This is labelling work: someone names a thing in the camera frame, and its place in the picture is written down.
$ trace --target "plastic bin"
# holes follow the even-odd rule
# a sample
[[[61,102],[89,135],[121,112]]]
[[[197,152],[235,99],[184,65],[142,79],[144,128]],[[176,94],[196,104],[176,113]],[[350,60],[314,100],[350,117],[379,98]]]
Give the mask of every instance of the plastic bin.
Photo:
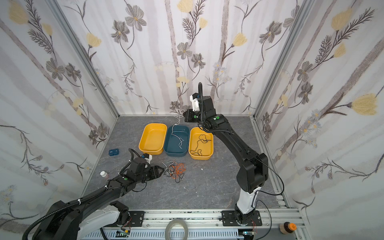
[[[164,151],[171,157],[183,157],[188,151],[189,128],[183,125],[176,125],[173,127],[173,134],[184,140],[181,148],[179,147],[180,140],[172,135],[172,127],[169,127],[164,142]]]
[[[166,133],[167,125],[163,123],[150,123],[145,126],[139,143],[140,151],[151,155],[162,153]]]
[[[191,130],[189,136],[189,155],[193,159],[208,160],[214,153],[214,136],[198,127]]]

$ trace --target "dark blue plastic tray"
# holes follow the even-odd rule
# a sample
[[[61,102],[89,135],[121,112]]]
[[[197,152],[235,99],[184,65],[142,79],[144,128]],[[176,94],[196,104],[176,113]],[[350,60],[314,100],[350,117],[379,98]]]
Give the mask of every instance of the dark blue plastic tray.
[[[189,144],[189,128],[183,125],[176,125],[173,127],[173,134],[182,138],[183,144],[179,147],[180,140],[172,135],[172,126],[167,130],[166,139],[164,142],[164,151],[171,157],[183,157],[188,152]]]

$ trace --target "wall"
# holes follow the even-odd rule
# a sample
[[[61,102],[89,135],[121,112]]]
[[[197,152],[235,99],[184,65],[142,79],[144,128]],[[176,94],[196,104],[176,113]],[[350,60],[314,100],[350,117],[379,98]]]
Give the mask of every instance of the wall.
[[[120,114],[253,114],[302,1],[58,2]]]
[[[384,3],[316,1],[257,122],[312,239],[381,239]]]
[[[0,235],[78,198],[115,117],[44,1],[0,3]]]

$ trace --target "gray tabletop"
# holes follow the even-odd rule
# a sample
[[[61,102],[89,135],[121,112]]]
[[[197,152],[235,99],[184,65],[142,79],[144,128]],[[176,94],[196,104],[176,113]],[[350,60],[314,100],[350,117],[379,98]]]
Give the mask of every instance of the gray tabletop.
[[[227,118],[236,133],[255,151],[260,153],[255,133],[249,117]],[[85,194],[105,185],[100,176],[106,171],[110,178],[115,177],[121,168],[128,163],[131,154],[128,148],[139,152],[139,142],[145,126],[149,123],[164,123],[171,127],[177,119],[168,117],[120,117],[109,137],[93,175],[90,178]],[[195,123],[181,122],[190,129]],[[109,156],[110,149],[119,149],[119,155]],[[119,201],[130,209],[231,209],[238,200],[240,187],[236,181],[239,165],[228,148],[220,139],[214,137],[214,153],[209,160],[194,160],[187,153],[184,157],[169,157],[163,152],[153,155],[151,165],[164,166],[162,162],[176,161],[185,164],[183,179],[176,183],[169,177],[160,177],[149,181],[142,192],[129,192]],[[144,184],[137,184],[135,190],[141,190]],[[263,191],[273,193],[270,179],[265,182]],[[278,208],[275,196],[259,193],[257,199],[262,200],[268,208]]]

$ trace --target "yellow plastic tray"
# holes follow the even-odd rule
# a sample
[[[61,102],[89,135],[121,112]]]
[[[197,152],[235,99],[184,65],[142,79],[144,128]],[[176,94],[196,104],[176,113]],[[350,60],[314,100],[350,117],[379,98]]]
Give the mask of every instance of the yellow plastic tray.
[[[194,127],[189,135],[189,155],[197,160],[208,160],[214,153],[214,136],[198,127]]]
[[[167,125],[163,123],[148,124],[147,126],[145,126],[143,135],[140,139],[140,151],[151,155],[159,155],[163,152],[166,134]]]

